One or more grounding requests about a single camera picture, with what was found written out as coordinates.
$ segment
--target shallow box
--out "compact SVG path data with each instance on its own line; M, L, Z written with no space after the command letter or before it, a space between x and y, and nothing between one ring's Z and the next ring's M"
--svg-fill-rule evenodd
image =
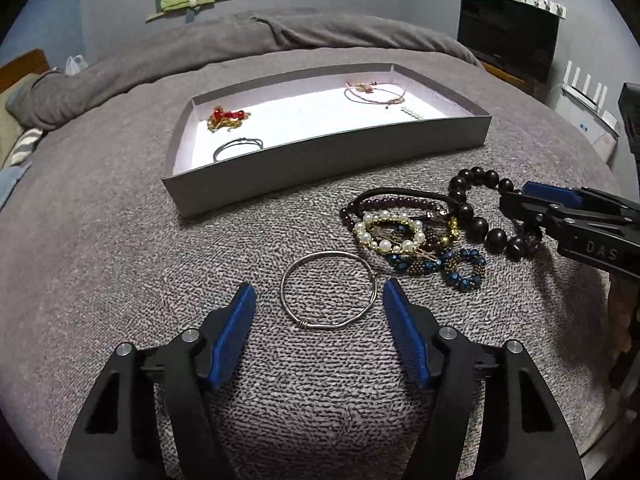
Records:
M346 91L347 83L371 82L378 82L373 94ZM404 89L405 101L386 107L357 97L394 97L379 89ZM207 118L217 105L251 116L239 128L211 133ZM162 181L186 217L330 176L482 146L490 122L478 105L399 65L297 70L194 97L174 128ZM264 148L233 146L213 161L218 147L239 137L260 139Z

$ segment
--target tv stand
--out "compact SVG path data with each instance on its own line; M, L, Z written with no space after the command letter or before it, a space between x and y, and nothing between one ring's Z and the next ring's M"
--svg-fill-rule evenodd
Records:
M502 79L503 81L506 81L510 85L515 86L518 90L522 90L525 94L535 97L535 93L536 93L535 81L533 80L527 81L525 79L519 78L513 74L510 74L509 72L506 72L502 68L498 68L497 66L492 65L491 63L487 63L486 61L481 60L480 63L482 63L482 66L484 66L484 69L488 73L493 74L498 79Z

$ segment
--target blue wall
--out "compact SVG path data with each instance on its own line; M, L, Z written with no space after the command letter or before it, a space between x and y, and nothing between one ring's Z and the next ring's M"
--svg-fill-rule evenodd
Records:
M84 54L80 0L29 0L0 45L0 66L40 48L51 67Z

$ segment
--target white plastic bag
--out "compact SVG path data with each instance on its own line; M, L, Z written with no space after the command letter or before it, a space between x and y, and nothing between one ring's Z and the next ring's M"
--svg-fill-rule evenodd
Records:
M65 74L75 75L81 70L87 68L89 64L84 60L82 56L71 57L66 60Z

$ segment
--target gray blanket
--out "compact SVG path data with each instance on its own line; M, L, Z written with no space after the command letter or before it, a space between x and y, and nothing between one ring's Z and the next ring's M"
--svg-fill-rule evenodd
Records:
M402 64L460 92L494 116L486 145L285 190L189 221L178 216L161 175L188 99L284 70L349 62ZM42 141L0 212L6 418L55 475L80 406L117 343L164 344L227 304L248 280L258 293L257 312L238 378L211 399L239 478L399 479L431 399L406 385L380 300L344 330L303 332L282 311L278 283L305 253L357 250L337 215L356 194L377 186L442 191L459 169L476 164L518 186L541 180L616 192L609 169L577 130L445 54L276 52L164 77L109 99ZM469 200L492 226L512 232L495 191L475 189ZM559 257L555 246L545 237L531 262L488 256L482 289L466 295L438 276L400 281L412 301L473 340L520 339L580 444L604 405L607 280ZM366 257L389 275L386 263ZM300 316L336 321L363 306L367 287L362 268L335 260L294 273L287 291ZM480 418L471 424L460 474L473 468ZM174 474L167 424L161 435Z
M106 100L171 74L267 52L372 46L443 52L481 66L446 34L353 14L253 16L174 28L118 52L74 76L49 72L25 85L8 110L20 124L54 130Z

